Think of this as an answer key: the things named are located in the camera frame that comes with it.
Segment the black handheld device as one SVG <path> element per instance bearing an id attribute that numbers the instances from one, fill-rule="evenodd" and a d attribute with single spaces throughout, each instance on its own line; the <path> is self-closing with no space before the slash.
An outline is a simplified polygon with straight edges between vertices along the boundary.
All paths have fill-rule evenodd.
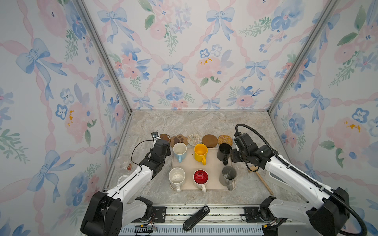
<path id="1" fill-rule="evenodd" d="M 210 212 L 211 210 L 208 206 L 202 207 L 199 211 L 197 211 L 194 215 L 192 215 L 188 220 L 184 222 L 183 230 L 186 232 L 190 231 Z"/>

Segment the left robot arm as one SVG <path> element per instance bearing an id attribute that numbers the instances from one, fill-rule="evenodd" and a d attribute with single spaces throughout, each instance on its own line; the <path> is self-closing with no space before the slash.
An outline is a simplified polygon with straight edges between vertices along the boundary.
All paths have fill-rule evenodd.
<path id="1" fill-rule="evenodd" d="M 152 202 L 138 197 L 128 201 L 151 181 L 171 155 L 170 144 L 157 139 L 138 168 L 123 182 L 106 192 L 96 192 L 89 203 L 80 232 L 87 236 L 117 236 L 121 229 L 137 219 L 151 218 Z"/>

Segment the light blue mug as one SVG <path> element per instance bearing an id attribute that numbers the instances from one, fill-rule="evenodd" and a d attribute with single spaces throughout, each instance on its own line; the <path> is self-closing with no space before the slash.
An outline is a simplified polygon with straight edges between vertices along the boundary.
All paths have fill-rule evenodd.
<path id="1" fill-rule="evenodd" d="M 184 143 L 176 143 L 173 147 L 175 158 L 179 163 L 182 163 L 187 155 L 187 145 Z"/>

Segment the grey mug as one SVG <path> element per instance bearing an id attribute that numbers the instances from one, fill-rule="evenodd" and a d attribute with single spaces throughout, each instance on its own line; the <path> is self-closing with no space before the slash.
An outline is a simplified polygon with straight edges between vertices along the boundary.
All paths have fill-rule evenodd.
<path id="1" fill-rule="evenodd" d="M 232 191 L 236 177 L 236 169 L 231 166 L 225 166 L 221 171 L 219 181 L 221 185 L 227 187 L 228 191 Z"/>

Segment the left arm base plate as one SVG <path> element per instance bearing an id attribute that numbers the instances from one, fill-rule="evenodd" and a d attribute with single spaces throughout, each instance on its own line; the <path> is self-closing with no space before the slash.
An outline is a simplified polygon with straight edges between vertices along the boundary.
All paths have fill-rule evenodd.
<path id="1" fill-rule="evenodd" d="M 152 207 L 152 209 L 146 212 L 142 218 L 136 219 L 133 223 L 164 223 L 166 219 L 166 210 L 167 207 Z"/>

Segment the black mug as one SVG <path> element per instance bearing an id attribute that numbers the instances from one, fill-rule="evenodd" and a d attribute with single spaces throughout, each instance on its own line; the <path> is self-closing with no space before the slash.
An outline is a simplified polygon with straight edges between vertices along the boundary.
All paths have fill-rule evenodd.
<path id="1" fill-rule="evenodd" d="M 224 166 L 228 165 L 228 158 L 230 156 L 232 147 L 227 144 L 223 143 L 219 145 L 218 152 L 217 152 L 217 159 L 223 163 Z"/>

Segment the wicker rattan coaster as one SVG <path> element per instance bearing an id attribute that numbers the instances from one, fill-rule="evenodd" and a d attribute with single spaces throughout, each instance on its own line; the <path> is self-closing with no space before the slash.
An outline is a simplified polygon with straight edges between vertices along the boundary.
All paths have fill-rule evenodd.
<path id="1" fill-rule="evenodd" d="M 218 144 L 219 145 L 228 144 L 228 145 L 232 146 L 233 145 L 233 139 L 228 135 L 220 135 L 218 137 Z"/>

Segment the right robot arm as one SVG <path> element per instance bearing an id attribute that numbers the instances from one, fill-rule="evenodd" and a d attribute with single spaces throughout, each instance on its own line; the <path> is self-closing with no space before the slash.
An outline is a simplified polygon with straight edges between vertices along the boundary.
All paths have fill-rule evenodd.
<path id="1" fill-rule="evenodd" d="M 349 205 L 348 193 L 342 188 L 332 189 L 310 177 L 287 162 L 271 145 L 263 140 L 258 147 L 248 133 L 235 132 L 236 148 L 231 151 L 234 163 L 253 164 L 282 179 L 305 199 L 306 203 L 294 203 L 276 197 L 266 198 L 259 206 L 258 215 L 270 222 L 278 220 L 275 227 L 291 219 L 310 224 L 323 236 L 349 235 L 342 228 L 350 216 L 359 219 L 358 214 Z"/>

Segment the multicolour woven rope coaster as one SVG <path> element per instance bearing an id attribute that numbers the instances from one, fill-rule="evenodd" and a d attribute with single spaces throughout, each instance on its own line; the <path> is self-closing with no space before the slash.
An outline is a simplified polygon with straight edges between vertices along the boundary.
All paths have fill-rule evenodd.
<path id="1" fill-rule="evenodd" d="M 202 143 L 202 137 L 199 134 L 190 134 L 188 136 L 188 144 L 191 146 L 196 146 L 197 144 Z"/>

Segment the plain round wooden coaster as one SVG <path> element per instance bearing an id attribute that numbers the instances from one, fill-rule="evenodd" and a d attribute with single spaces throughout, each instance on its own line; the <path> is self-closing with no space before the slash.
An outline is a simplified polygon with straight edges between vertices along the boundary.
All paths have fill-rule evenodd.
<path id="1" fill-rule="evenodd" d="M 204 144 L 207 148 L 214 148 L 218 144 L 218 139 L 215 135 L 207 134 L 203 136 L 202 144 Z"/>

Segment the wooden mallet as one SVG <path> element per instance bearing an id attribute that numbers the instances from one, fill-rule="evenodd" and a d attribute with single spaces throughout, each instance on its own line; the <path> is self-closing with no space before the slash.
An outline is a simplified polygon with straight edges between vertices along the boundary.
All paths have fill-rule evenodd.
<path id="1" fill-rule="evenodd" d="M 258 176 L 258 178 L 260 179 L 260 181 L 262 182 L 262 184 L 265 186 L 265 188 L 267 189 L 267 191 L 269 192 L 269 194 L 271 196 L 274 195 L 274 192 L 271 190 L 271 188 L 268 186 L 268 184 L 265 182 L 265 180 L 263 179 L 263 177 L 258 172 L 258 167 L 254 166 L 254 165 L 251 166 L 249 172 L 255 173 Z"/>

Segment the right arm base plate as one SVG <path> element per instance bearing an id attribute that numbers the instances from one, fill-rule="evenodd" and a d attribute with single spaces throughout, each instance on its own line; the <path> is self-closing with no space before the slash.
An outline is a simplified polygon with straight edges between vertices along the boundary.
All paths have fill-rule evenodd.
<path id="1" fill-rule="evenodd" d="M 246 206 L 243 208 L 244 213 L 241 215 L 241 219 L 247 223 L 262 223 L 262 214 L 260 207 L 258 206 Z"/>

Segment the beige serving tray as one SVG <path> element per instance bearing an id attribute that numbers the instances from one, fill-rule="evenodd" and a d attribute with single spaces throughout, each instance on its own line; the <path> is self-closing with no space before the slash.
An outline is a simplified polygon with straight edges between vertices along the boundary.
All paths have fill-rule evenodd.
<path id="1" fill-rule="evenodd" d="M 220 183 L 220 174 L 225 166 L 222 161 L 218 160 L 217 153 L 217 148 L 211 148 L 208 150 L 206 165 L 195 160 L 194 148 L 187 149 L 187 156 L 181 163 L 179 163 L 176 157 L 172 159 L 171 168 L 181 168 L 186 174 L 185 184 L 181 188 L 182 191 L 201 191 L 201 189 L 195 185 L 193 179 L 193 175 L 197 170 L 205 170 L 209 176 L 209 180 L 205 185 L 207 191 L 228 191 L 227 187 Z"/>

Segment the scratched dark wooden coaster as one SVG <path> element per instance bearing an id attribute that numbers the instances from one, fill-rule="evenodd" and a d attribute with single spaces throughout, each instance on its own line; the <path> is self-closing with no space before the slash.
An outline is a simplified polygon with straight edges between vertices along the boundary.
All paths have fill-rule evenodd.
<path id="1" fill-rule="evenodd" d="M 169 143 L 171 142 L 171 137 L 168 134 L 161 134 L 159 137 Z"/>

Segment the cork paw print coaster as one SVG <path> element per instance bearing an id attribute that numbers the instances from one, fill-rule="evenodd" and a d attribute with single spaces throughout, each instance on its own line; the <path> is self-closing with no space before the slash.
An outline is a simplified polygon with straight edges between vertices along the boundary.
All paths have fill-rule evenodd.
<path id="1" fill-rule="evenodd" d="M 177 143 L 184 143 L 185 145 L 188 145 L 188 138 L 185 137 L 182 134 L 176 135 L 174 137 L 171 137 L 170 139 L 170 145 L 173 148 Z"/>

